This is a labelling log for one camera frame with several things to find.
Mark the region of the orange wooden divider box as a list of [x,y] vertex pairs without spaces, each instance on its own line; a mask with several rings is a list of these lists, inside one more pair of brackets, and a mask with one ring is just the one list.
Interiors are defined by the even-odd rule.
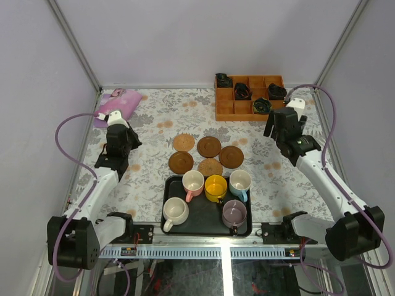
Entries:
[[[284,87],[283,77],[280,75],[230,75],[231,86],[222,87],[218,80],[214,80],[215,88],[215,119],[217,121],[266,121],[267,114],[259,114],[254,111],[254,103],[259,98],[268,100],[271,109],[279,109],[285,106],[284,99],[272,100],[269,98],[268,87],[275,84]],[[245,84],[252,92],[247,100],[239,100],[235,97],[236,83]]]

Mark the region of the rolled dark green sock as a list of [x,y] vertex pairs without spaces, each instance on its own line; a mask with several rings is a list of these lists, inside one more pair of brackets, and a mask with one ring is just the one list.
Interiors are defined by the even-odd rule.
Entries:
[[264,97],[260,97],[252,102],[252,110],[255,114],[260,114],[260,115],[269,114],[271,109],[272,109],[271,102]]

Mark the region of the purple ceramic cup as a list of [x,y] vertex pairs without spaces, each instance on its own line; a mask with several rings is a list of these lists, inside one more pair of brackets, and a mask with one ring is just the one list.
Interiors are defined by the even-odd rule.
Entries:
[[240,200],[229,200],[222,207],[222,222],[231,236],[238,235],[238,229],[245,223],[247,208]]

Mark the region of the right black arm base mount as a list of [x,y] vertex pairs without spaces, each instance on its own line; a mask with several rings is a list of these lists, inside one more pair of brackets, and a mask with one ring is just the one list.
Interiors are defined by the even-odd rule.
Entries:
[[261,223],[262,240],[266,245],[287,244],[287,238],[282,224]]

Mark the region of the dark brown wooden coaster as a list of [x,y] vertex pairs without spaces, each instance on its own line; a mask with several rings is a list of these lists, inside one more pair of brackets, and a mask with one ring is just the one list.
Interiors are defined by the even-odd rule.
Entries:
[[220,141],[212,136],[206,136],[199,140],[197,144],[197,151],[206,158],[216,157],[222,149]]

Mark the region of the rolled dark sock right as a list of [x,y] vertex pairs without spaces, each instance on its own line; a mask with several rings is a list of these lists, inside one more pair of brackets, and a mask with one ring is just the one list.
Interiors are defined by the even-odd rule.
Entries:
[[269,84],[267,87],[268,98],[271,101],[283,101],[287,96],[287,90],[275,83]]

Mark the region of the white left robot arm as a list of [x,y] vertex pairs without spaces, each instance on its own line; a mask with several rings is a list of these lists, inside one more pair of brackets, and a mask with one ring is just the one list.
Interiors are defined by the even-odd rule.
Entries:
[[130,214],[112,212],[97,223],[98,214],[108,195],[126,172],[132,150],[141,142],[120,110],[95,115],[107,123],[106,144],[93,168],[88,187],[62,215],[47,224],[48,260],[52,266],[91,270],[100,251],[114,240],[129,243],[135,228]]

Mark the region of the aluminium front rail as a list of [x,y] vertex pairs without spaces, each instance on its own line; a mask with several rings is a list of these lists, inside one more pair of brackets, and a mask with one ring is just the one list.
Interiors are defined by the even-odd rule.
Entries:
[[159,228],[155,228],[153,235],[150,237],[150,242],[122,242],[122,243],[111,243],[105,249],[104,253],[130,253],[135,248],[139,251],[147,251],[149,249],[170,249],[179,248],[182,250],[186,249],[209,249],[229,245],[230,247],[243,248],[243,247],[257,247],[263,245],[264,247],[273,248],[288,248],[298,249],[299,246],[306,242],[306,239],[295,239],[291,242],[286,240],[274,241],[273,235],[265,235],[262,232],[261,225],[257,224],[250,235],[247,237],[203,237],[203,236],[170,236],[166,235]]

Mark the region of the rolled dark sock with orange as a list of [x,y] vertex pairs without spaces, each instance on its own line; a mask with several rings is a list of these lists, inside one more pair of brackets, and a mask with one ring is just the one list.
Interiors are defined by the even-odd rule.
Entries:
[[236,101],[249,101],[252,97],[252,91],[245,83],[236,83],[234,87]]

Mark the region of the black plastic tray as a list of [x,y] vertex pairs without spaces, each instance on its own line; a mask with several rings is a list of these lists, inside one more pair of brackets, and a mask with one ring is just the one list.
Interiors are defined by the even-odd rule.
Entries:
[[[185,200],[186,192],[183,189],[181,181],[181,175],[173,175],[166,180],[162,208],[165,205],[165,202],[171,197],[179,197]],[[225,197],[223,198],[224,205],[231,200],[238,200],[244,204],[247,210],[246,220],[243,225],[238,227],[237,234],[234,236],[247,237],[252,232],[252,211],[249,196],[250,193],[248,192],[248,200],[246,203],[243,203],[239,197],[233,195],[228,189]],[[222,221],[222,206],[219,205],[219,203],[209,201],[206,198],[204,191],[198,197],[193,197],[192,201],[187,204],[189,208],[187,220],[180,225],[172,226],[169,231],[164,230],[166,219],[162,211],[160,228],[165,234],[171,236],[219,237],[231,237],[234,234]]]

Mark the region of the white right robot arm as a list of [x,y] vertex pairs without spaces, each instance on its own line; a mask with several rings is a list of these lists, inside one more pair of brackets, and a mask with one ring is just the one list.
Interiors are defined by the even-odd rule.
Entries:
[[264,136],[275,140],[282,156],[303,173],[325,201],[332,220],[315,218],[303,211],[288,215],[282,238],[295,243],[307,237],[325,244],[339,261],[374,250],[381,244],[385,215],[358,198],[331,166],[324,164],[319,143],[303,128],[304,101],[293,99],[283,108],[271,110]]

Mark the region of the woven rattan coaster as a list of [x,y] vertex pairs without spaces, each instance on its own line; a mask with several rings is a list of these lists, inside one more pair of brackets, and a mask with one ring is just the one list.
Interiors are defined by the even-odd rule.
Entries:
[[195,140],[192,135],[183,133],[175,136],[172,144],[176,151],[188,152],[194,147]]
[[197,170],[202,173],[203,176],[221,176],[223,173],[223,166],[214,158],[206,158],[198,165]]

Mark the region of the light blue ceramic cup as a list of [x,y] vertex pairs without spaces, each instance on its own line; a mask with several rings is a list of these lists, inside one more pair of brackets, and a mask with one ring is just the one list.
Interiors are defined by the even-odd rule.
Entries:
[[235,170],[229,178],[230,192],[237,196],[242,202],[248,200],[247,193],[250,189],[252,178],[250,174],[244,170]]

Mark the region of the yellow ceramic cup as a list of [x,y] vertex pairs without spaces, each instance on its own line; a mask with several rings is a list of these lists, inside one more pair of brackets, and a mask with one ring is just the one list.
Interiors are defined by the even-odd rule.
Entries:
[[220,204],[223,202],[228,189],[228,183],[223,176],[212,175],[206,178],[204,183],[204,193],[206,198],[213,202]]

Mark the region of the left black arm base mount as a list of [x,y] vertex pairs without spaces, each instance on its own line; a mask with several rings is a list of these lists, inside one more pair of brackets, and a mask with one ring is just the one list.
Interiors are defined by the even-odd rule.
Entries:
[[152,244],[154,236],[154,226],[151,224],[137,224],[133,227],[133,243]]

